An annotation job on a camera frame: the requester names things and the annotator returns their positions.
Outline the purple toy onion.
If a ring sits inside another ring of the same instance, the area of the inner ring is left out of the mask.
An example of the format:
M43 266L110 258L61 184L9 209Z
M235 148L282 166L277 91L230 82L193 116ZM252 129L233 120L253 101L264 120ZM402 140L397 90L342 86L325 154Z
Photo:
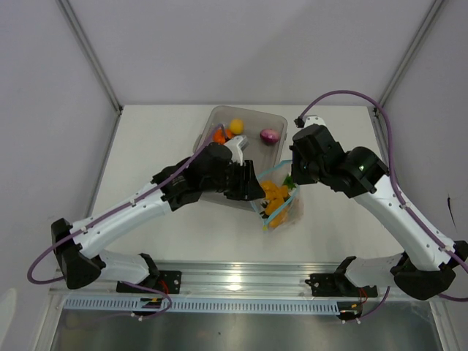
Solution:
M280 141L281 134L275 129L262 129L260 131L260 139L264 144L272 146Z

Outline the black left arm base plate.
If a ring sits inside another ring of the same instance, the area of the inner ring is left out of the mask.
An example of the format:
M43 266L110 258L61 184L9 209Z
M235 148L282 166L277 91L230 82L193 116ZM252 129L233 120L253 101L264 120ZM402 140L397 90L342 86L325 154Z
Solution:
M144 279L141 283L137 284L136 287L130 286L123 282L117 282L116 292L117 293L148 293L148 290L143 288L149 288L152 290L158 290L165 294L179 294L181 287L182 272L181 271L160 271L159 276L149 276Z

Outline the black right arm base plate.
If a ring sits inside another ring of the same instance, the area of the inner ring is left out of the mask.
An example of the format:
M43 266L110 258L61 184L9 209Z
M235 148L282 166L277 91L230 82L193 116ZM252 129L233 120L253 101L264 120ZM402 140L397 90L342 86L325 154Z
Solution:
M314 297L376 298L378 296L376 287L356 287L345 276L334 273L312 273L304 282L310 286Z

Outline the yellow toy lemon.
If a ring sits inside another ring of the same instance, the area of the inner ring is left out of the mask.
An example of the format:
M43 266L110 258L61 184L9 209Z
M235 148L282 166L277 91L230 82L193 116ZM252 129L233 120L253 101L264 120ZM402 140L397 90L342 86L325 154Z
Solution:
M244 122L239 118L232 119L229 125L229 130L234 135L241 135L244 131Z

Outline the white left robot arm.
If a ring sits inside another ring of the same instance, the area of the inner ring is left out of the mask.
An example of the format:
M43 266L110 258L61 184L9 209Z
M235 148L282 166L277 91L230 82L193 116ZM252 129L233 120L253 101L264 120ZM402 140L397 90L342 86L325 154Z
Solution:
M196 203L205 193L229 200L264 197L251 160L244 158L246 136L224 144L209 143L178 164L153 176L140 191L97 218L74 223L58 219L51 225L53 252L66 285L77 290L98 279L129 282L149 293L159 283L159 271L148 254L109 252L116 239L147 222Z

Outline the yellow toy ginger root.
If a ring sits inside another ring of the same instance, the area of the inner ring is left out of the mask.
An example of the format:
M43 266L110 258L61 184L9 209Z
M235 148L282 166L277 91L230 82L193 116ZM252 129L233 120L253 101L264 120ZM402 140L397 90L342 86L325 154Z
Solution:
M265 192L265 198L261 203L262 211L260 214L263 219L268 221L268 229L272 230L287 221L288 206L275 216L273 213L290 198L289 189L286 185L277 186L272 181L262 181L260 185Z

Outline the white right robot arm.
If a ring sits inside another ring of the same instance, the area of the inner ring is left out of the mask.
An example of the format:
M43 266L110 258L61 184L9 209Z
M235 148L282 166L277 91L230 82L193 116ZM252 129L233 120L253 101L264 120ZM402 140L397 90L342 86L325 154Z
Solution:
M438 233L420 212L401 204L390 171L370 149L344 151L324 125L311 124L292 138L292 179L298 185L320 183L345 194L371 213L402 246L390 257L347 257L333 273L344 296L365 287L397 287L425 301L453 283L455 267L467 259L467 242Z

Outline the toy pineapple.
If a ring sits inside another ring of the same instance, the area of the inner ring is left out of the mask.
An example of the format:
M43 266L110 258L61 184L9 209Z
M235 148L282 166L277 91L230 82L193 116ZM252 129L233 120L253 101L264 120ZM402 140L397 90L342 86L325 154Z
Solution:
M279 182L276 182L276 181L273 181L273 180L270 180L270 179L264 180L264 181L272 181L277 186L286 185L288 187L288 189L289 189L290 198L275 213L273 213L273 215L275 216L279 212L281 212L286 206L288 206L287 221L284 224L281 224L278 227L284 226L287 223L291 223L291 222L295 221L299 217L300 212L301 212L301 202L300 202L300 198L299 198L299 185L297 185L296 183L293 182L293 178L289 174L287 174L284 177L284 179L282 181L279 181ZM264 198L260 201L260 212L262 211L261 203L263 202L263 200L264 200ZM263 220L264 220L264 223L265 223L264 228L269 230L268 227L267 227L268 221L266 219L263 219Z

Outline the orange toy pumpkin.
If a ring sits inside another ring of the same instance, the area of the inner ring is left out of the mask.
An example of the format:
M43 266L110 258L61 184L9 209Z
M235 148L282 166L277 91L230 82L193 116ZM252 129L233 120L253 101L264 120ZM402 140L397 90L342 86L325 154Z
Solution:
M234 134L229 129L218 129L212 140L215 143L225 144L227 141L231 140L234 137Z

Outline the clear zip top bag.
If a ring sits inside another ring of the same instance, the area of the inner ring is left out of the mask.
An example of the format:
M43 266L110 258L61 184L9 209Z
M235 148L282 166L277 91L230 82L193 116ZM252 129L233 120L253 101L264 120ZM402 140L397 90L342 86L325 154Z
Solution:
M303 215L301 188L292 177L291 159L283 160L257 176L265 197L250 202L265 232L284 230Z

